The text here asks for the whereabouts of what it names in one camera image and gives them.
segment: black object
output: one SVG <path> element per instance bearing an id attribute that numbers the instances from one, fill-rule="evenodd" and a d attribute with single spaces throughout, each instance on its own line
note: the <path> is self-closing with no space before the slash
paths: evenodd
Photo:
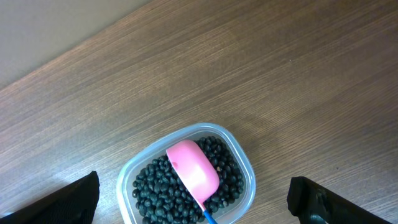
<path id="1" fill-rule="evenodd" d="M 290 181 L 287 207 L 301 224 L 390 224 L 306 177 Z"/>
<path id="2" fill-rule="evenodd" d="M 90 224 L 100 198 L 95 171 L 11 215 L 0 224 Z"/>

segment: scoop handle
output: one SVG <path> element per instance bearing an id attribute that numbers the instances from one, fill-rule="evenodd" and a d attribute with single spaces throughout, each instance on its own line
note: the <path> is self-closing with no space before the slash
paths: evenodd
<path id="1" fill-rule="evenodd" d="M 210 213 L 207 211 L 203 212 L 206 216 L 207 221 L 209 221 L 209 224 L 217 224 L 217 222 L 211 217 Z"/>

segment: pink scoop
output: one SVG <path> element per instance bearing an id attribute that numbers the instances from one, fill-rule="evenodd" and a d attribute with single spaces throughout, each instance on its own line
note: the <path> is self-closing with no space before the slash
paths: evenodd
<path id="1" fill-rule="evenodd" d="M 169 160 L 200 208 L 205 211 L 203 202 L 212 196 L 220 184 L 217 172 L 210 161 L 191 140 L 183 140 L 166 150 Z"/>

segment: wood grain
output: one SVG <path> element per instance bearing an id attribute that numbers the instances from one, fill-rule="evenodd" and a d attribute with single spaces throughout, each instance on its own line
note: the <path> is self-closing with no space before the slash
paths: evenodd
<path id="1" fill-rule="evenodd" d="M 257 192 L 238 223 L 298 223 L 304 175 L 398 223 L 398 2 L 154 1 L 0 91 L 0 213 L 96 170 L 94 223 L 156 139 L 218 123 Z"/>

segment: plastic container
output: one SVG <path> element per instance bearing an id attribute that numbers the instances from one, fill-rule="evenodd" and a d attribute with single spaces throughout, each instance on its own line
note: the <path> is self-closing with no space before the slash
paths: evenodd
<path id="1" fill-rule="evenodd" d="M 153 159 L 166 154 L 166 149 L 184 139 L 199 140 L 201 137 L 215 136 L 220 138 L 234 155 L 244 176 L 244 192 L 232 205 L 219 209 L 213 214 L 213 218 L 218 223 L 233 223 L 239 219 L 249 209 L 256 194 L 256 177 L 249 159 L 243 152 L 234 136 L 225 128 L 211 123 L 198 123 L 165 136 L 151 144 L 122 168 L 116 186 L 116 195 L 123 220 L 126 224 L 141 224 L 142 216 L 136 209 L 136 198 L 132 197 L 132 182 L 136 175 L 151 163 Z"/>

